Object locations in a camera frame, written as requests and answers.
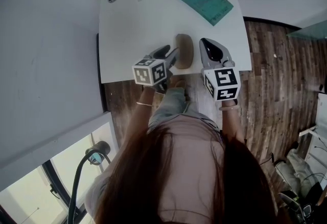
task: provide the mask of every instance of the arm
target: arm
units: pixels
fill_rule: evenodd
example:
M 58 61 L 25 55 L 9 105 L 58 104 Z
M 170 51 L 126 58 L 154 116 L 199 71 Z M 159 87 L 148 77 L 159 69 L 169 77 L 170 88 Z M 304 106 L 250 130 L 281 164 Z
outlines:
M 234 100 L 222 102 L 222 107 L 235 105 Z M 236 138 L 241 143 L 245 143 L 238 110 L 223 111 L 223 134 L 226 135 L 228 139 Z
M 155 90 L 150 87 L 144 87 L 144 90 L 139 98 L 139 102 L 143 104 L 152 105 Z M 148 128 L 149 120 L 151 117 L 151 107 L 146 105 L 136 105 L 136 108 L 129 121 L 125 140 L 128 140 L 133 135 L 137 135 L 141 131 Z

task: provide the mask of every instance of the glass panel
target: glass panel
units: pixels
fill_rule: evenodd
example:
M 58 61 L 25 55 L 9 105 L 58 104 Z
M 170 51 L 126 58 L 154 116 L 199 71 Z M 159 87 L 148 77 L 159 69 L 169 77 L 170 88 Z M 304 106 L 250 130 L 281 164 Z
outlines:
M 327 20 L 288 34 L 290 37 L 319 40 L 327 37 Z

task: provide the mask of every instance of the shoe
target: shoe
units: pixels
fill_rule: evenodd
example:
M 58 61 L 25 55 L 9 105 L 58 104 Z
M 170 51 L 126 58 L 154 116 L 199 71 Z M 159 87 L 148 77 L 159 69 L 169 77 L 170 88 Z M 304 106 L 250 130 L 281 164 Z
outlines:
M 285 157 L 287 158 L 287 154 L 290 152 L 291 149 L 297 149 L 298 148 L 298 142 L 294 141 L 291 145 L 291 147 L 289 149 L 287 149 L 286 153 L 285 153 Z
M 188 69 L 193 63 L 193 41 L 187 34 L 176 36 L 176 46 L 179 48 L 179 58 L 175 63 L 177 69 Z
M 185 80 L 179 80 L 176 84 L 175 84 L 175 88 L 183 88 L 184 90 L 186 89 L 186 81 Z

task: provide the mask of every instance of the floor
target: floor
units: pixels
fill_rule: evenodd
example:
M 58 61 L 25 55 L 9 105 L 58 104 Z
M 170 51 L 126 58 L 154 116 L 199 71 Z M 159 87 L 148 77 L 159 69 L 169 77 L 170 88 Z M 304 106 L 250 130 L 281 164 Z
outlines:
M 327 40 L 289 38 L 286 34 L 292 30 L 272 24 L 246 21 L 245 25 L 253 71 L 241 72 L 238 100 L 247 146 L 262 163 L 271 153 L 275 160 L 282 158 L 290 144 L 298 139 L 298 132 L 314 124 L 317 90 L 327 74 Z M 221 126 L 220 103 L 214 105 L 200 75 L 185 78 L 186 91 L 198 103 L 199 112 Z M 109 83 L 105 84 L 105 93 L 121 145 L 141 87 L 133 81 Z M 160 94 L 155 96 L 155 107 L 161 98 Z M 272 163 L 264 163 L 262 168 L 275 195 L 287 188 Z

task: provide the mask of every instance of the teal notebook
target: teal notebook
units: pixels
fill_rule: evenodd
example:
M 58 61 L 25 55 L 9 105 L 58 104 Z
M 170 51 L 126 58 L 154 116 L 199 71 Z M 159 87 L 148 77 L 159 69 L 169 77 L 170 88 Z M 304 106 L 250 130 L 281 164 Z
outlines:
M 182 0 L 213 26 L 216 25 L 232 8 L 228 0 Z

